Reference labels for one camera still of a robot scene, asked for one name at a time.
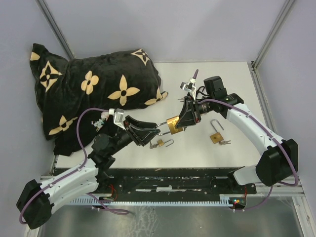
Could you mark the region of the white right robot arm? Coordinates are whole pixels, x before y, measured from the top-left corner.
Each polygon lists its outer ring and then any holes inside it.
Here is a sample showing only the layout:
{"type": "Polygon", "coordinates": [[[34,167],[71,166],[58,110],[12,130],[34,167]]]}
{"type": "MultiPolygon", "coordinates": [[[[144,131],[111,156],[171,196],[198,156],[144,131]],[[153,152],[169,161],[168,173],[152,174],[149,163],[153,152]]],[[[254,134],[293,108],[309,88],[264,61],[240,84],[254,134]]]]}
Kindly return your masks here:
{"type": "Polygon", "coordinates": [[[175,128],[186,128],[201,121],[201,115],[219,113],[234,124],[255,146],[260,160],[256,165],[244,166],[230,173],[227,189],[238,193],[244,185],[263,183],[271,187],[285,184],[285,178],[294,176],[292,186],[298,185],[298,144],[293,139],[285,140],[263,125],[235,93],[228,94],[219,76],[205,79],[206,94],[197,98],[196,76],[183,82],[180,88],[187,93],[175,128]]]}

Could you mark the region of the large brass padlock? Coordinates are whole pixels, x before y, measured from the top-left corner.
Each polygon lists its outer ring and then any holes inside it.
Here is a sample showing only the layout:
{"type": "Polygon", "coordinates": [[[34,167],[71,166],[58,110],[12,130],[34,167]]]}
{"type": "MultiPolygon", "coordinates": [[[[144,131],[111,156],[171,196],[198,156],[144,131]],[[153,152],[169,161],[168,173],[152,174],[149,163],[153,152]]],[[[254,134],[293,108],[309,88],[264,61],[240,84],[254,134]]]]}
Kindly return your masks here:
{"type": "Polygon", "coordinates": [[[166,125],[168,125],[168,129],[169,129],[169,131],[164,132],[164,133],[160,133],[160,134],[158,134],[158,136],[164,136],[166,134],[171,134],[171,135],[176,134],[175,125],[177,124],[178,120],[179,120],[179,116],[175,116],[175,117],[167,119],[163,123],[158,124],[156,128],[166,124],[166,125]]]}

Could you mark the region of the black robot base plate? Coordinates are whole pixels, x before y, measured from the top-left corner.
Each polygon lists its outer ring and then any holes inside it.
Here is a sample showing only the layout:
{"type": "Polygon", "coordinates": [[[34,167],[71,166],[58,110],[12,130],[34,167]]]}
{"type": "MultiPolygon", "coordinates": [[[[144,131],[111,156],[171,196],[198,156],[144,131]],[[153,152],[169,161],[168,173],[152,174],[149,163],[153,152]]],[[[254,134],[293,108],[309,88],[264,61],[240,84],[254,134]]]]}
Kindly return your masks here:
{"type": "Polygon", "coordinates": [[[207,195],[256,194],[255,184],[234,184],[229,174],[233,168],[110,168],[108,180],[97,194],[118,196],[140,192],[186,192],[207,195]]]}

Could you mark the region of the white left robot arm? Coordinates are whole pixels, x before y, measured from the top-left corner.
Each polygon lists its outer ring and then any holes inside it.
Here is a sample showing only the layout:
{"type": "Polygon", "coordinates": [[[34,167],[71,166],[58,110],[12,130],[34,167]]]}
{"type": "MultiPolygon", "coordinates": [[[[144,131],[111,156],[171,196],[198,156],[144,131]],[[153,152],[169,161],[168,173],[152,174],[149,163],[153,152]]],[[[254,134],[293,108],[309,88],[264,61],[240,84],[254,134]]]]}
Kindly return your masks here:
{"type": "Polygon", "coordinates": [[[109,167],[115,153],[130,143],[147,145],[159,134],[158,125],[127,116],[114,136],[98,134],[92,144],[92,152],[85,153],[78,165],[46,181],[29,181],[18,201],[19,221],[36,229],[46,223],[52,214],[68,202],[95,190],[103,193],[109,188],[109,167]]]}

